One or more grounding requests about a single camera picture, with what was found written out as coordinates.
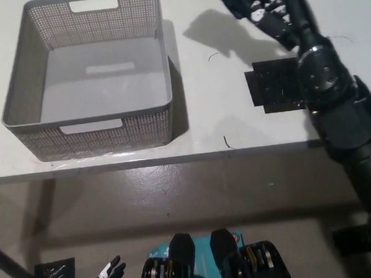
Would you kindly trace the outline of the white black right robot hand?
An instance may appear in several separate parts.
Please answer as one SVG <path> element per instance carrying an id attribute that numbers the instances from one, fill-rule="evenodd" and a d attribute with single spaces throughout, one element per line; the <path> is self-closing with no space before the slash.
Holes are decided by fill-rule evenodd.
<path id="1" fill-rule="evenodd" d="M 256 27 L 268 36 L 279 41 L 292 41 L 297 38 L 286 21 L 287 9 L 283 0 L 242 0 L 248 8 L 247 17 Z"/>

